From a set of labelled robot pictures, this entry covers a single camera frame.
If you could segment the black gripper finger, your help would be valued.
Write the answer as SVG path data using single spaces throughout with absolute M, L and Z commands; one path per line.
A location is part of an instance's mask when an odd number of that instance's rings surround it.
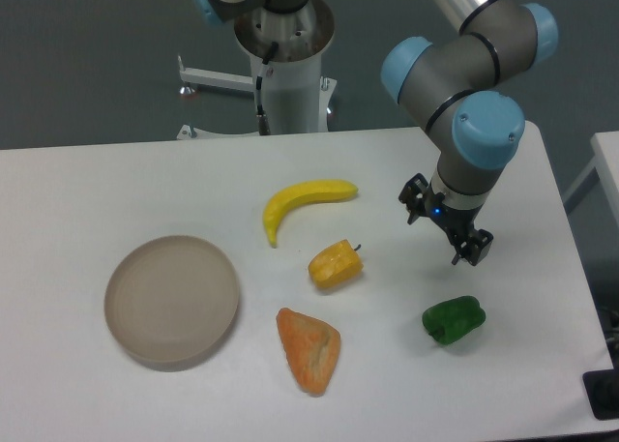
M 398 195 L 398 201 L 406 208 L 407 223 L 411 225 L 419 217 L 426 217 L 425 193 L 428 182 L 423 174 L 417 173 L 410 178 Z
M 455 236 L 452 246 L 456 254 L 452 264 L 457 265 L 465 260 L 471 266 L 477 266 L 489 253 L 493 242 L 493 235 L 483 229 L 471 229 L 465 236 Z

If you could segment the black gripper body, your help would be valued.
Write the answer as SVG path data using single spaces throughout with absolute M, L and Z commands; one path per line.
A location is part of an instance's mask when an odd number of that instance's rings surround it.
M 460 210 L 445 203 L 442 192 L 426 190 L 422 197 L 422 216 L 429 218 L 447 235 L 453 246 L 462 246 L 469 239 L 469 232 L 474 229 L 474 220 L 481 210 L 477 208 Z

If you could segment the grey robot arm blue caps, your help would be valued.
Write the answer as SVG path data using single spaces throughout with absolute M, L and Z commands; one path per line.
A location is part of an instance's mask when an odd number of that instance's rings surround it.
M 194 0 L 208 20 L 232 21 L 251 61 L 249 88 L 262 135 L 317 133 L 326 127 L 321 57 L 335 32 L 323 0 Z M 434 0 L 458 32 L 436 46 L 408 38 L 386 56 L 381 81 L 439 150 L 433 175 L 416 175 L 399 200 L 408 218 L 432 220 L 456 260 L 477 264 L 493 241 L 475 218 L 525 129 L 518 104 L 496 86 L 550 57 L 553 15 L 514 0 Z

